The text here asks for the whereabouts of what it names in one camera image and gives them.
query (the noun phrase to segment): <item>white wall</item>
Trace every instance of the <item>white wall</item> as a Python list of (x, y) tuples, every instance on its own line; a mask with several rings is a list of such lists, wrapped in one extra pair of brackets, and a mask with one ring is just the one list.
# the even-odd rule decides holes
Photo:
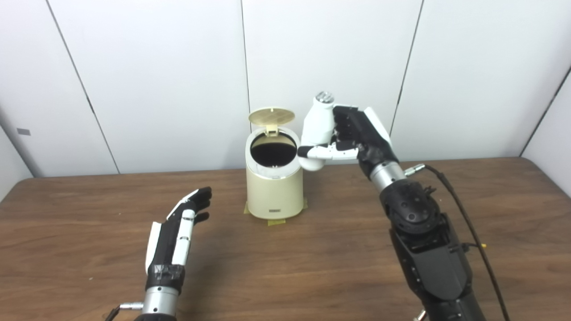
[(46, 2), (0, 1), (0, 30), (0, 121), (32, 172), (117, 173)]
[(523, 157), (571, 196), (571, 77), (561, 87)]
[(240, 0), (51, 0), (121, 173), (244, 167)]
[(30, 170), (0, 127), (0, 202), (16, 183), (30, 177)]
[[(515, 156), (571, 63), (563, 0), (50, 4), (120, 172), (243, 167), (250, 110), (300, 133), (321, 90), (372, 106), (402, 160)], [(0, 123), (32, 172), (118, 172), (46, 1), (0, 2), (0, 30)]]
[(390, 126), (420, 10), (415, 1), (244, 0), (251, 110), (303, 118), (322, 90)]
[(518, 156), (571, 63), (569, 39), (570, 1), (425, 1), (397, 155)]

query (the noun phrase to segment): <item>black cable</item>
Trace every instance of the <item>black cable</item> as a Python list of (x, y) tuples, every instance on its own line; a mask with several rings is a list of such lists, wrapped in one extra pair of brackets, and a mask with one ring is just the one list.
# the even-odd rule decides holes
[(113, 319), (115, 319), (115, 317), (118, 314), (119, 314), (119, 306), (117, 306), (116, 308), (111, 310), (111, 312), (109, 312), (109, 315), (105, 318), (105, 321), (112, 321)]
[(504, 298), (501, 295), (500, 286), (498, 285), (498, 281), (496, 279), (494, 271), (492, 270), (492, 266), (490, 265), (490, 261), (488, 260), (488, 256), (486, 255), (486, 252), (485, 252), (484, 248), (482, 247), (482, 243), (480, 242), (480, 238), (478, 237), (478, 233), (476, 233), (476, 229), (474, 229), (474, 225), (472, 225), (472, 221), (470, 220), (470, 217), (468, 216), (468, 213), (466, 212), (464, 205), (462, 205), (460, 198), (458, 197), (458, 195), (454, 191), (454, 188), (452, 187), (452, 185), (450, 184), (450, 182), (448, 181), (446, 176), (444, 176), (443, 173), (437, 171), (434, 167), (429, 166), (429, 165), (425, 165), (425, 168), (427, 170), (433, 172), (436, 175), (436, 177), (438, 177), (438, 179), (442, 182), (444, 187), (446, 187), (448, 192), (450, 192), (450, 194), (454, 198), (456, 205), (458, 205), (458, 208), (460, 209), (460, 213), (464, 217), (464, 220), (466, 221), (466, 224), (468, 225), (468, 228), (470, 229), (470, 232), (472, 233), (472, 236), (474, 237), (474, 241), (476, 241), (477, 248), (480, 251), (480, 254), (482, 255), (482, 260), (484, 261), (484, 264), (486, 265), (486, 269), (488, 270), (488, 274), (490, 275), (490, 280), (492, 281), (492, 285), (494, 286), (494, 290), (495, 290), (496, 295), (498, 297), (498, 302), (499, 302), (500, 307), (501, 307), (501, 312), (502, 312), (502, 314), (504, 314), (504, 319), (505, 319), (505, 321), (510, 321), (509, 315), (508, 315), (508, 309), (506, 308)]

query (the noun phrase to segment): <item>wooden table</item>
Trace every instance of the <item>wooden table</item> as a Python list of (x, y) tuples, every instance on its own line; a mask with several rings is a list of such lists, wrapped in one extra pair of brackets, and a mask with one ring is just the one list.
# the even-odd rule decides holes
[[(447, 174), (488, 244), (512, 320), (568, 321), (571, 200), (525, 159), (430, 164)], [(269, 227), (243, 214), (245, 178), (244, 170), (223, 170), (19, 183), (0, 204), (0, 319), (98, 321), (119, 302), (142, 300), (151, 222), (203, 186), (214, 191), (211, 218), (193, 233), (179, 321), (399, 321), (421, 310), (377, 193), (357, 166), (307, 172), (309, 209)], [(414, 178), (439, 187), (442, 210), (471, 241), (432, 174)], [(479, 254), (468, 257), (482, 309), (501, 320)]]

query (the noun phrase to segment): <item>cable connector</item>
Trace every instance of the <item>cable connector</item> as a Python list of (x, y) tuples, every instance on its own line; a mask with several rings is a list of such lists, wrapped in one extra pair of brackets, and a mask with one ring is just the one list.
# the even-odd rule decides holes
[(423, 321), (424, 318), (426, 318), (426, 316), (427, 312), (425, 310), (422, 310), (420, 311), (420, 314), (416, 318), (412, 319), (412, 321)]
[(411, 176), (411, 175), (413, 175), (413, 174), (416, 174), (417, 172), (423, 170), (424, 167), (426, 167), (425, 164), (418, 164), (418, 165), (412, 166), (412, 167), (407, 168), (407, 169), (404, 170), (404, 175), (405, 175), (406, 177), (409, 177), (409, 176)]
[(142, 310), (143, 302), (125, 302), (119, 305), (119, 310)]

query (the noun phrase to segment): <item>white bottle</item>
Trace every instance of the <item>white bottle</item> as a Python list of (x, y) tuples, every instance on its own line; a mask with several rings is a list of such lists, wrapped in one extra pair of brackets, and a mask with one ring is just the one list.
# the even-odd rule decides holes
[[(335, 127), (333, 119), (333, 95), (322, 91), (313, 99), (313, 106), (303, 120), (301, 146), (317, 146), (329, 144)], [(299, 158), (303, 169), (318, 171), (325, 165), (325, 160)]]

